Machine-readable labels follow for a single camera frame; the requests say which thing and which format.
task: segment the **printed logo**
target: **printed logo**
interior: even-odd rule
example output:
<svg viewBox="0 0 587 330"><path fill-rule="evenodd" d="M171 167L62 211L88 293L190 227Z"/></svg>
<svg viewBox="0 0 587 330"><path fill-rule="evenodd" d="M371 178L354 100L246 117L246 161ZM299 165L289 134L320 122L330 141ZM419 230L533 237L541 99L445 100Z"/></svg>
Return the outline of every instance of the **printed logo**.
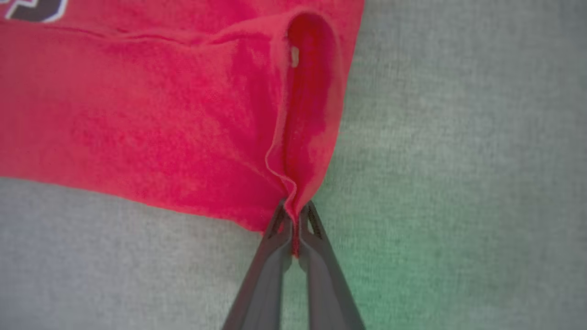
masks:
<svg viewBox="0 0 587 330"><path fill-rule="evenodd" d="M0 0L7 4L11 0ZM19 19L29 22L54 22L65 13L68 0L15 0L6 12L6 19Z"/></svg>

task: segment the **gray surface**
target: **gray surface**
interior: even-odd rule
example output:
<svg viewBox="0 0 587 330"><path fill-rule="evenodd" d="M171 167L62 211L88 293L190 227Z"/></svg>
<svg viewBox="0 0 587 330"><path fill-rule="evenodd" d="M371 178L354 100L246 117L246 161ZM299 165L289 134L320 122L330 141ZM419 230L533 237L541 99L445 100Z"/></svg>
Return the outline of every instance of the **gray surface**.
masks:
<svg viewBox="0 0 587 330"><path fill-rule="evenodd" d="M585 1L367 0L315 200L369 329L585 328L585 35ZM218 329L259 239L1 179L0 329Z"/></svg>

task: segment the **red fabric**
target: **red fabric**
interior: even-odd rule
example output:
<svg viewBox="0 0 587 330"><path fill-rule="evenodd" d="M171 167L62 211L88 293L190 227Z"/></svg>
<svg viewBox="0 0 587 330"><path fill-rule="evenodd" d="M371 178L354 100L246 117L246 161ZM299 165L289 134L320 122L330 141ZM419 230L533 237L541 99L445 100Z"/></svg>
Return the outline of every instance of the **red fabric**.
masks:
<svg viewBox="0 0 587 330"><path fill-rule="evenodd" d="M0 19L0 175L256 231L286 196L295 216L334 149L362 5L68 0L50 23Z"/></svg>

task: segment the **gray fabric background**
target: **gray fabric background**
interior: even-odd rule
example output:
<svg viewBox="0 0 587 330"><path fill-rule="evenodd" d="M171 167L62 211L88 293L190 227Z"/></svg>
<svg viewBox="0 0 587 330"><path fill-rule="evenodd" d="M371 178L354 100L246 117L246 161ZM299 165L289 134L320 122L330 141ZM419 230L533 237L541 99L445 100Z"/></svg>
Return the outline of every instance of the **gray fabric background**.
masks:
<svg viewBox="0 0 587 330"><path fill-rule="evenodd" d="M315 202L369 329L585 329L586 36L585 1L367 0ZM1 179L0 329L218 329L259 240Z"/></svg>

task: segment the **red shirt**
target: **red shirt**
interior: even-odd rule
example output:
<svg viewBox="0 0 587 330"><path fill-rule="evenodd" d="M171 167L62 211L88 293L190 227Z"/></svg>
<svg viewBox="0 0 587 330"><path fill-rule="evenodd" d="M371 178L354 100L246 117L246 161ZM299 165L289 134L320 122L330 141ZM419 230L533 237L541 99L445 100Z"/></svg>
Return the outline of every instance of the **red shirt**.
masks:
<svg viewBox="0 0 587 330"><path fill-rule="evenodd" d="M316 193L362 1L0 3L0 175L259 231Z"/></svg>

